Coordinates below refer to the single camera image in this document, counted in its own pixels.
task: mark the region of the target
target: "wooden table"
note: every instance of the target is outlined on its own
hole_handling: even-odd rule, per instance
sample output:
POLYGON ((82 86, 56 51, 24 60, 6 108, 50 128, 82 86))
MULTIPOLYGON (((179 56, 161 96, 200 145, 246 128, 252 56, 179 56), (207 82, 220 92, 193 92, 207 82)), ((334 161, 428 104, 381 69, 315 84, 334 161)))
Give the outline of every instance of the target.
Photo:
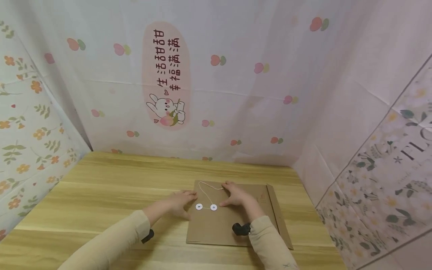
MULTIPOLYGON (((85 156, 1 242, 0 269, 57 269, 133 210, 196 179, 273 185, 300 268, 346 269, 291 168, 101 152, 85 156)), ((252 248, 186 244, 186 221, 164 217, 153 229, 111 269, 263 269, 252 248)))

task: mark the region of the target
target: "brown envelope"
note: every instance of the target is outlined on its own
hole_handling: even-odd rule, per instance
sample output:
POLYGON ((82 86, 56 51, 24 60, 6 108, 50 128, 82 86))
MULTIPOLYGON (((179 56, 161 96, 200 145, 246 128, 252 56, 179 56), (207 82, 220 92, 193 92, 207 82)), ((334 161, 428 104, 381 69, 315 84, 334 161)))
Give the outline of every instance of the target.
MULTIPOLYGON (((200 181, 216 188, 222 187, 219 182, 195 181, 194 190, 198 192, 198 199, 189 209, 192 219, 189 221, 186 242, 191 244, 251 246, 249 237, 237 236, 232 231, 234 223, 243 226, 249 222, 243 208, 241 206, 219 207, 219 203, 229 197, 229 192, 225 189, 215 190, 201 183, 202 190, 207 193, 212 203, 217 205, 216 211, 206 209, 210 208, 212 203, 198 186, 200 181), (197 210, 195 206, 198 203, 202 204, 204 208, 197 210)), ((239 184, 239 186, 257 199, 265 214, 270 217, 286 246, 293 249, 273 187, 259 184, 239 184)))

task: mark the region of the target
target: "cartoon bunny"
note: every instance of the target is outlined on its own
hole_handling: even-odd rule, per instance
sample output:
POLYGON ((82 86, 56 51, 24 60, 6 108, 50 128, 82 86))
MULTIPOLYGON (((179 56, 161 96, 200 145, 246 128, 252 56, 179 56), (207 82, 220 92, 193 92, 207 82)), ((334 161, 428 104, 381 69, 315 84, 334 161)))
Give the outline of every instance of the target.
POLYGON ((150 98, 154 101, 155 104, 147 102, 147 106, 159 117, 161 118, 161 123, 167 126, 173 126, 177 123, 183 124, 185 119, 184 114, 184 102, 180 100, 178 103, 174 103, 169 98, 158 98, 154 94, 150 94, 150 98), (166 118, 171 118, 174 121, 163 121, 166 118))

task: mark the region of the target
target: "white string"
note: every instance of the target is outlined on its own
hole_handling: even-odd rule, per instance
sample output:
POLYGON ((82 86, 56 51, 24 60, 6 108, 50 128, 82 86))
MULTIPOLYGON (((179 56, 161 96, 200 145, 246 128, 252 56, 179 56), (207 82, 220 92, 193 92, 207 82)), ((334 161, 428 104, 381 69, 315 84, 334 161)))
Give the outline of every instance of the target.
POLYGON ((202 191, 202 192, 207 196, 207 198, 209 198, 210 203, 213 204, 213 202, 212 202, 212 200, 210 199, 210 197, 209 197, 209 196, 207 195, 207 193, 205 193, 205 191, 203 191, 203 189, 201 188, 201 186, 200 186, 201 183, 206 184, 207 186, 209 186, 209 187, 211 187, 211 188, 213 188, 213 189, 216 189, 216 190, 218 190, 218 191, 221 191, 221 190, 223 189, 223 187, 221 187, 221 188, 215 188, 215 187, 210 186, 210 185, 207 184, 206 182, 202 182, 202 181, 199 181, 199 182, 198 182, 198 186, 200 187, 201 191, 202 191))

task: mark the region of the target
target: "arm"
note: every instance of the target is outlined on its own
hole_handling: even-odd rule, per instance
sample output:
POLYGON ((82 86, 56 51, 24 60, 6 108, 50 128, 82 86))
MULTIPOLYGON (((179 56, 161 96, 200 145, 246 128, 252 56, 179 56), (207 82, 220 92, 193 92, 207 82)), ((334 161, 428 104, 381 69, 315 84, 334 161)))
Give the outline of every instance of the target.
POLYGON ((244 207, 248 219, 251 221, 249 240, 265 269, 298 269, 294 257, 258 202, 234 182, 227 181, 222 186, 230 192, 230 197, 221 202, 220 206, 242 205, 244 207))
POLYGON ((149 207, 134 211, 83 245, 60 266, 59 270, 108 269, 127 249, 145 238, 150 227, 166 213, 171 212, 189 219, 183 207, 196 198, 195 191, 180 191, 149 207))

